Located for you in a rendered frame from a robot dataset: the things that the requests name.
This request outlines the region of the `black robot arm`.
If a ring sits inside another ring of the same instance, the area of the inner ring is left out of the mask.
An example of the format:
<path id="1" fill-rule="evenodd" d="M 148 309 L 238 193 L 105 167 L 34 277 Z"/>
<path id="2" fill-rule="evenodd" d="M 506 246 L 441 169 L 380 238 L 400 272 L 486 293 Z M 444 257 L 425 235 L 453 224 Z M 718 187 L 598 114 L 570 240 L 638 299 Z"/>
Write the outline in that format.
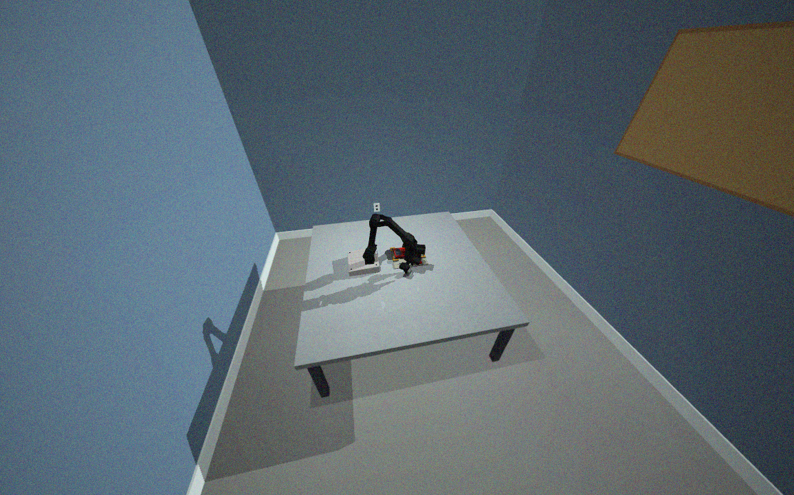
<path id="1" fill-rule="evenodd" d="M 384 220 L 384 221 L 380 221 Z M 400 228 L 397 223 L 393 221 L 392 217 L 387 217 L 384 215 L 373 214 L 371 217 L 371 221 L 369 221 L 369 227 L 371 228 L 371 235 L 369 236 L 368 247 L 366 247 L 365 252 L 363 254 L 363 258 L 365 260 L 365 265 L 374 264 L 375 251 L 377 251 L 377 245 L 375 245 L 375 237 L 377 237 L 377 228 L 383 228 L 383 226 L 388 226 L 393 232 L 402 239 L 403 245 L 402 247 L 405 248 L 406 254 L 413 254 L 415 253 L 416 256 L 410 258 L 410 263 L 414 263 L 419 265 L 421 262 L 421 254 L 425 254 L 426 246 L 417 244 L 417 240 L 415 236 L 409 234 L 409 232 L 405 232 L 402 228 Z"/>

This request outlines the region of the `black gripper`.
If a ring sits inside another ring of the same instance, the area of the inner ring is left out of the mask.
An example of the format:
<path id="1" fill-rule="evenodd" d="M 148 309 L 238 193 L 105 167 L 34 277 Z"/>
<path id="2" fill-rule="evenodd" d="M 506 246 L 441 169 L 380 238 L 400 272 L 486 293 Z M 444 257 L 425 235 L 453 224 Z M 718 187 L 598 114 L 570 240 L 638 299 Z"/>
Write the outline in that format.
<path id="1" fill-rule="evenodd" d="M 401 270 L 403 270 L 403 271 L 404 271 L 406 274 L 407 274 L 408 270 L 410 269 L 410 266 L 409 266 L 409 264 L 410 264 L 410 258 L 412 258 L 412 257 L 414 257 L 414 256 L 416 256 L 416 254 L 415 254 L 415 253 L 413 253 L 413 254 L 406 254 L 406 252 L 405 252 L 405 261 L 406 261 L 406 263 L 401 263 L 401 264 L 400 264 L 400 266 L 399 266 L 399 268 L 400 268 Z"/>

